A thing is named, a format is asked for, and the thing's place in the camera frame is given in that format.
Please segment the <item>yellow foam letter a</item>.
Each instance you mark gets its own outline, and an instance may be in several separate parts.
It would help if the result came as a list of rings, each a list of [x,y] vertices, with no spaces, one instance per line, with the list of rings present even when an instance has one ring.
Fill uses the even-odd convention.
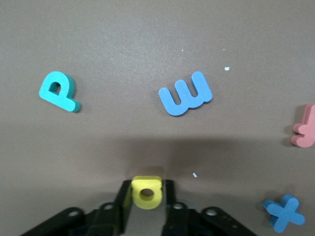
[[[135,176],[131,181],[134,204],[145,210],[158,207],[163,198],[162,186],[159,176]]]

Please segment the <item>blue foam letter m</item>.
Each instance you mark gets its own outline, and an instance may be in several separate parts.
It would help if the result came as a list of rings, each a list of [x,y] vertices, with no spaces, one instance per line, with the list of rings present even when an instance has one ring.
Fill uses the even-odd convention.
[[[202,104],[210,102],[213,99],[212,91],[202,72],[194,72],[191,76],[192,84],[196,90],[197,96],[193,96],[184,80],[175,82],[175,90],[179,96],[180,104],[176,104],[169,89],[161,88],[158,91],[160,100],[171,116],[181,116],[188,109],[195,109]]]

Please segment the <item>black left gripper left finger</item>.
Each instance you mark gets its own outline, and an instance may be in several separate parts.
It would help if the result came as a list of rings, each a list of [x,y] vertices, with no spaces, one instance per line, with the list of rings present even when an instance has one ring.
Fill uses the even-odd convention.
[[[66,208],[22,236],[120,236],[126,230],[131,210],[131,181],[123,181],[114,201],[90,213],[81,208]]]

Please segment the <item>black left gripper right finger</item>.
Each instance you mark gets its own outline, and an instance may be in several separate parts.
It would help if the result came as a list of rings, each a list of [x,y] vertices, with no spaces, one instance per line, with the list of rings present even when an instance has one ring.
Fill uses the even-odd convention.
[[[175,184],[165,181],[166,223],[161,236],[256,236],[221,208],[210,206],[197,212],[177,201]]]

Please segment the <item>blue foam letter x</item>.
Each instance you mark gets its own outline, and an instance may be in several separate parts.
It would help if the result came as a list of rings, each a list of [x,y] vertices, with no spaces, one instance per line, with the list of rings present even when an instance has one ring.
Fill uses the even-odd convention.
[[[271,215],[269,223],[277,233],[283,233],[289,223],[303,225],[306,221],[298,211],[298,199],[291,194],[285,194],[279,203],[264,200],[263,207]]]

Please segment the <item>pink foam letter f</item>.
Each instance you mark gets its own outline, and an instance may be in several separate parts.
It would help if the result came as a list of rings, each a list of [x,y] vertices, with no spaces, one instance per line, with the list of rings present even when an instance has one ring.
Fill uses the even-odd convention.
[[[293,125],[296,135],[291,137],[291,143],[301,148],[309,148],[315,144],[315,104],[307,104],[302,120]]]

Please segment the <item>brown table cover sheet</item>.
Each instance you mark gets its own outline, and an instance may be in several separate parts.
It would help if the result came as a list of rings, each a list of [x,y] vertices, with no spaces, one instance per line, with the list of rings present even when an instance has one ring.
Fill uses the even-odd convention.
[[[40,98],[53,71],[78,112]],[[169,115],[158,91],[180,104],[184,80],[197,96],[197,71],[213,99]],[[0,236],[90,212],[140,175],[258,236],[315,236],[315,146],[290,142],[308,103],[315,0],[0,0]],[[285,194],[306,221],[277,233],[263,201]]]

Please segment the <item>teal foam letter p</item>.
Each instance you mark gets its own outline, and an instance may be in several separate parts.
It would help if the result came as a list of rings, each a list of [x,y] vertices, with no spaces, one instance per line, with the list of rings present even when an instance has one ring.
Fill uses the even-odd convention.
[[[59,71],[50,72],[44,78],[39,90],[40,98],[68,112],[78,112],[81,108],[80,102],[73,99],[74,93],[74,80]]]

